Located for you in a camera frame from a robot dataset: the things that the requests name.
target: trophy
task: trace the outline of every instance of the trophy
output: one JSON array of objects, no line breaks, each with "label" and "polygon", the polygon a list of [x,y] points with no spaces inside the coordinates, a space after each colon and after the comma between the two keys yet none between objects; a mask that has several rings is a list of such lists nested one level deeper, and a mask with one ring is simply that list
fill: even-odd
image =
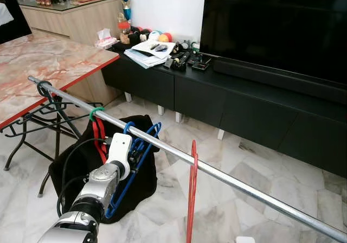
[{"label": "trophy", "polygon": [[127,19],[128,23],[131,24],[130,0],[121,0],[121,2],[123,4],[124,17]]}]

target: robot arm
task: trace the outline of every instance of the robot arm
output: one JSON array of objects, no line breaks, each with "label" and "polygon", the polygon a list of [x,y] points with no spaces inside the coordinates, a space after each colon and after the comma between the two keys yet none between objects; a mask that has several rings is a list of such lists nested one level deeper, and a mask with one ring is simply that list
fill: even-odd
[{"label": "robot arm", "polygon": [[108,159],[89,174],[89,180],[76,197],[69,212],[64,213],[45,232],[38,243],[96,243],[102,217],[119,181],[130,173],[127,161],[132,138],[115,133]]}]

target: green clip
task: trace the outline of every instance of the green clip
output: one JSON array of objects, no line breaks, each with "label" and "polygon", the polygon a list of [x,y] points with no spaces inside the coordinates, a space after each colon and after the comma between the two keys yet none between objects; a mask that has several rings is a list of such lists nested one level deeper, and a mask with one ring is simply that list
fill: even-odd
[{"label": "green clip", "polygon": [[93,110],[91,110],[91,112],[89,113],[90,121],[95,122],[95,118],[93,117],[93,114],[98,110],[104,111],[105,109],[103,107],[96,107]]}]

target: black bag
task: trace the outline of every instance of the black bag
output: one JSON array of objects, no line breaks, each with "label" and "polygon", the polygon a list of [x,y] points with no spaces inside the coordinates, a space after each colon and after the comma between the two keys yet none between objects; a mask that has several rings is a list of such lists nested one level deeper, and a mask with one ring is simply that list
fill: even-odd
[{"label": "black bag", "polygon": [[[121,119],[124,122],[134,122],[136,128],[146,132],[153,124],[148,115],[145,116],[132,116]],[[123,130],[118,128],[106,121],[104,121],[105,133],[106,136],[113,137],[114,133],[120,132]],[[81,142],[94,138],[92,122],[89,121],[87,129],[84,131],[82,137],[68,149],[66,149],[54,162],[49,166],[49,174],[52,178],[55,191],[58,195],[61,192],[61,180],[62,180],[62,169],[65,163],[67,156],[74,149],[74,147]],[[139,169],[137,175],[131,186],[129,187],[127,193],[125,194],[121,204],[119,205],[115,215],[107,219],[103,217],[102,223],[114,223],[119,221],[124,215],[128,212],[135,209],[137,204],[144,200],[145,198],[150,197],[156,191],[157,188],[157,176],[156,176],[156,166],[154,159],[154,152],[158,152],[157,147],[152,146],[151,150],[148,152],[145,161],[143,162],[141,168]],[[66,169],[66,181],[65,184],[71,179],[89,174],[92,170],[100,167],[102,165],[102,160],[97,149],[94,146],[94,142],[90,141],[86,144],[80,146],[73,155],[71,155]],[[130,175],[123,181],[120,181],[117,186],[116,199],[123,191],[124,187],[127,184]],[[81,191],[84,183],[83,181],[73,182],[64,192],[64,199],[62,201],[62,210],[63,213],[67,212],[78,193]]]}]

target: red table edge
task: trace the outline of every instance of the red table edge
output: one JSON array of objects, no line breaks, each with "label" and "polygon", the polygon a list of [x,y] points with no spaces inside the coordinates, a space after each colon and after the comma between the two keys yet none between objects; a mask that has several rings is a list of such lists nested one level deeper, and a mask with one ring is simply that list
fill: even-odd
[{"label": "red table edge", "polygon": [[[75,79],[75,80],[72,81],[71,83],[66,84],[66,85],[63,86],[60,90],[64,91],[64,90],[68,89],[69,87],[75,85],[75,84],[76,84],[77,82],[79,82],[80,80],[82,80],[82,79],[84,79],[84,78],[86,78],[86,77],[92,75],[92,74],[95,73],[96,71],[98,71],[98,70],[104,68],[105,66],[107,66],[107,65],[109,65],[109,64],[111,64],[111,63],[113,63],[113,62],[115,62],[115,61],[118,60],[118,59],[119,59],[119,54],[118,54],[116,57],[110,59],[109,61],[107,61],[107,62],[101,64],[100,66],[97,66],[97,67],[96,67],[95,69],[93,69],[92,71],[90,71],[90,72],[88,72],[88,73],[86,73],[86,74],[80,76],[79,78]],[[5,120],[4,122],[0,123],[0,129],[3,128],[3,127],[6,126],[6,125],[12,123],[14,120],[16,120],[17,118],[23,116],[25,113],[29,112],[30,110],[32,110],[32,109],[36,108],[37,106],[41,105],[41,104],[42,104],[43,102],[45,102],[46,100],[47,100],[47,98],[42,98],[42,99],[40,99],[38,102],[32,104],[31,106],[27,107],[26,109],[23,109],[23,110],[20,111],[19,113],[15,114],[14,116],[12,116],[12,117],[10,117],[9,119]]]}]

